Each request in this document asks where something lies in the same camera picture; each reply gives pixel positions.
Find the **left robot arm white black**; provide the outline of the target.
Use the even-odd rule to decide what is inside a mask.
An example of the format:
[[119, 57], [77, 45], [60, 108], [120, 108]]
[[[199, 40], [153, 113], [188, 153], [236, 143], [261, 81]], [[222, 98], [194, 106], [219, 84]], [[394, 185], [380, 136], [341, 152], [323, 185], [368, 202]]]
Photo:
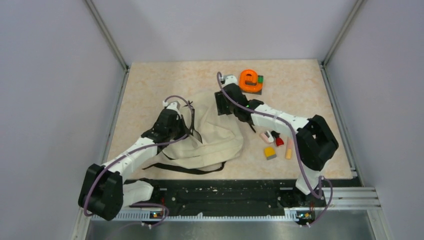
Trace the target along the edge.
[[189, 135], [177, 102], [169, 103], [159, 114], [153, 127], [116, 158], [102, 165], [92, 164], [85, 173], [78, 205], [85, 216], [97, 215], [113, 220], [122, 208], [138, 202], [154, 207], [160, 193], [145, 181], [125, 181], [145, 161], [158, 155], [168, 145]]

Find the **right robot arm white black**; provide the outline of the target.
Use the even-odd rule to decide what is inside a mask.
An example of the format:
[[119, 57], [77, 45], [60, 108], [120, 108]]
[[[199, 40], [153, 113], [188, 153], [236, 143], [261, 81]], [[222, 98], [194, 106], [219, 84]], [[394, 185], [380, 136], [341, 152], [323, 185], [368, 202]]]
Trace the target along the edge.
[[299, 206], [307, 206], [314, 197], [321, 198], [315, 188], [321, 186], [321, 171], [330, 160], [339, 143], [320, 115], [311, 118], [290, 115], [271, 108], [257, 99], [248, 100], [240, 87], [235, 83], [219, 84], [216, 92], [216, 104], [220, 115], [235, 117], [251, 126], [257, 126], [287, 134], [292, 138], [293, 148], [300, 168], [300, 176], [296, 180], [293, 200]]

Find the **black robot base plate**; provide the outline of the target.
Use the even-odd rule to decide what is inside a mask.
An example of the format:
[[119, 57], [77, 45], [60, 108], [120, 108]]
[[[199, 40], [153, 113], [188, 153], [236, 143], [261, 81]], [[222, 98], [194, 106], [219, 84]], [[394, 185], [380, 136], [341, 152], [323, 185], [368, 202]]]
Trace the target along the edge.
[[323, 193], [323, 199], [304, 195], [294, 179], [144, 181], [153, 186], [145, 203], [167, 207], [171, 217], [283, 216], [286, 208], [316, 210], [330, 198], [329, 193]]

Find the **beige canvas student bag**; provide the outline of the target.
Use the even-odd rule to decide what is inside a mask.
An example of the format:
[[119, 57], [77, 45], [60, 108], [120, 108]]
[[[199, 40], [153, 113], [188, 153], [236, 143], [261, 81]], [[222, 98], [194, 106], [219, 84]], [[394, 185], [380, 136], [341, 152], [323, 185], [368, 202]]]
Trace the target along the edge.
[[193, 134], [169, 145], [157, 156], [158, 161], [145, 170], [161, 169], [190, 175], [206, 175], [222, 171], [225, 163], [241, 155], [245, 137], [252, 126], [240, 127], [233, 115], [219, 115], [212, 91], [201, 91], [188, 97], [194, 109], [180, 108]]

